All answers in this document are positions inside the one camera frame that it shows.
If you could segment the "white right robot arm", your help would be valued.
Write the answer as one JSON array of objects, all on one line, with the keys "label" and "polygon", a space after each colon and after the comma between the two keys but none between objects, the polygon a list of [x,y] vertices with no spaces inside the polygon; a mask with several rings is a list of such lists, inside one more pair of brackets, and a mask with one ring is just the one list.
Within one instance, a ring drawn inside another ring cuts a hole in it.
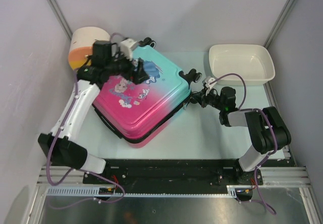
[{"label": "white right robot arm", "polygon": [[236,90],[223,87],[218,93],[215,89],[207,92],[203,88],[191,95],[190,102],[202,108],[208,105],[218,109],[220,124],[226,127],[246,127],[251,146],[235,163],[233,179],[238,184],[245,184],[255,171],[278,150],[291,143],[291,133],[274,106],[263,109],[239,109],[236,107]]}]

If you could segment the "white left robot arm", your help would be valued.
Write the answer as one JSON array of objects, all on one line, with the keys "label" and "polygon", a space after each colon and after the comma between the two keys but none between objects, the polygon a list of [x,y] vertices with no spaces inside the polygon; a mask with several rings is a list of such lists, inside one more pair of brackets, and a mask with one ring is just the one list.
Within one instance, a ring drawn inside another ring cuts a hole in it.
[{"label": "white left robot arm", "polygon": [[86,114],[110,77],[122,76],[136,85],[149,78],[144,70],[143,60],[133,62],[134,50],[143,45],[142,41],[128,38],[116,43],[115,53],[112,52],[113,45],[104,40],[94,42],[92,53],[76,69],[74,88],[59,120],[50,133],[40,134],[38,138],[39,145],[47,156],[47,166],[56,163],[93,172],[94,178],[102,184],[112,177],[111,170],[105,167],[106,161],[77,144]]}]

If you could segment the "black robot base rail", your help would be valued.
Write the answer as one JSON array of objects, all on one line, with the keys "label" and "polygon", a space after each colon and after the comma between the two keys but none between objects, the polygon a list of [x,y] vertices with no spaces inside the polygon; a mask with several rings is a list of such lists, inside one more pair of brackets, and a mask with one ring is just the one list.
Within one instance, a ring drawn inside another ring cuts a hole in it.
[{"label": "black robot base rail", "polygon": [[122,186],[145,181],[214,181],[216,185],[263,184],[263,172],[244,172],[236,159],[110,159],[101,177]]}]

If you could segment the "pink and teal kids suitcase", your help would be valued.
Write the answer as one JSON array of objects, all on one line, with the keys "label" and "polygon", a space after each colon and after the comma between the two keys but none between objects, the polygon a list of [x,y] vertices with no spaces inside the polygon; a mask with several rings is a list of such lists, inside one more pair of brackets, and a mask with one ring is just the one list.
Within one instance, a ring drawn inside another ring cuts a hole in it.
[{"label": "pink and teal kids suitcase", "polygon": [[182,109],[191,95],[190,84],[202,74],[185,74],[172,61],[146,45],[133,51],[134,66],[143,60],[148,79],[135,85],[122,76],[111,76],[103,85],[93,107],[103,123],[134,148],[145,146]]}]

